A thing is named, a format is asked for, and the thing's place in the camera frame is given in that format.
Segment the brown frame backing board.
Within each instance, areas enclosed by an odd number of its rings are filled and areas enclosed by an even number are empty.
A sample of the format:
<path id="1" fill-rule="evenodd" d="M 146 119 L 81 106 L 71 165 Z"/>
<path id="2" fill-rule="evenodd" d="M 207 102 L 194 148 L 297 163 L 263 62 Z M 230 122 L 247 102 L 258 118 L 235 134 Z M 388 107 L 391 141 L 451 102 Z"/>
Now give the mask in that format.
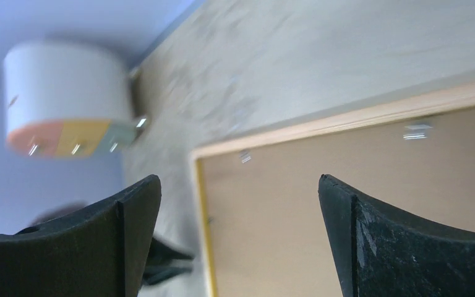
<path id="1" fill-rule="evenodd" d="M 200 161 L 215 296 L 340 296 L 319 206 L 331 174 L 420 217 L 475 232 L 475 108 Z"/>

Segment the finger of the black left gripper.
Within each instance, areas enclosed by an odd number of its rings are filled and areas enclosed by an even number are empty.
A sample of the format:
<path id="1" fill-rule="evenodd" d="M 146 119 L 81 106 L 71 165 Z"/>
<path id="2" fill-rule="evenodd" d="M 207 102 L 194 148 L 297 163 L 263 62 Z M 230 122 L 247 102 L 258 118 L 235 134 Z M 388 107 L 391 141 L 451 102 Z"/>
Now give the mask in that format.
<path id="1" fill-rule="evenodd" d="M 155 286 L 184 273 L 191 273 L 191 267 L 148 266 L 142 276 L 141 286 Z"/>
<path id="2" fill-rule="evenodd" d="M 147 267 L 174 267 L 192 269 L 195 257 L 187 252 L 153 237 L 147 255 Z"/>

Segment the yellow wooden picture frame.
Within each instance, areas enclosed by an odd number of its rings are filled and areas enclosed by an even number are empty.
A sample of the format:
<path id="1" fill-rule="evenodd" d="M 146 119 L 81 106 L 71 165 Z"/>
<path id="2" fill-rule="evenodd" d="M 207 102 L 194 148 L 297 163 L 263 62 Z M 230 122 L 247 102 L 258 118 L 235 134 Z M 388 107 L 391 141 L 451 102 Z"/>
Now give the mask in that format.
<path id="1" fill-rule="evenodd" d="M 212 236 L 208 222 L 206 183 L 203 177 L 201 159 L 341 131 L 414 118 L 426 118 L 433 114 L 450 113 L 468 108 L 475 108 L 475 81 L 446 88 L 445 90 L 431 91 L 409 98 L 334 114 L 306 123 L 293 124 L 279 129 L 214 142 L 193 149 L 189 154 L 190 183 L 192 185 L 193 199 L 197 204 L 199 237 L 202 239 L 203 272 L 207 295 L 218 296 L 218 289 Z"/>

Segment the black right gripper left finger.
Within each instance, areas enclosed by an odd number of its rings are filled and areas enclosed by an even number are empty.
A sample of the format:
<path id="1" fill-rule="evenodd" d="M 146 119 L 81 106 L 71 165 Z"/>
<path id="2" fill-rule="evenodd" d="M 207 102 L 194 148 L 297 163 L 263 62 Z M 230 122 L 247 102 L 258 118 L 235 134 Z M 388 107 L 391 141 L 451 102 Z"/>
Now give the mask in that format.
<path id="1" fill-rule="evenodd" d="M 160 202 L 151 174 L 66 216 L 0 234 L 0 296 L 137 296 Z"/>

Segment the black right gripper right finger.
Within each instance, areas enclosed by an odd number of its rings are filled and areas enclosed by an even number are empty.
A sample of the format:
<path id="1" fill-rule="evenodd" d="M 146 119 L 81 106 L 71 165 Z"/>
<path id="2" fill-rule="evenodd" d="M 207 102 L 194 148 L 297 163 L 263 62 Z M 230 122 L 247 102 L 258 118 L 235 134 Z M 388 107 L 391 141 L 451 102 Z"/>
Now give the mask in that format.
<path id="1" fill-rule="evenodd" d="M 319 202 L 344 296 L 475 296 L 475 232 L 373 198 L 330 174 Z"/>

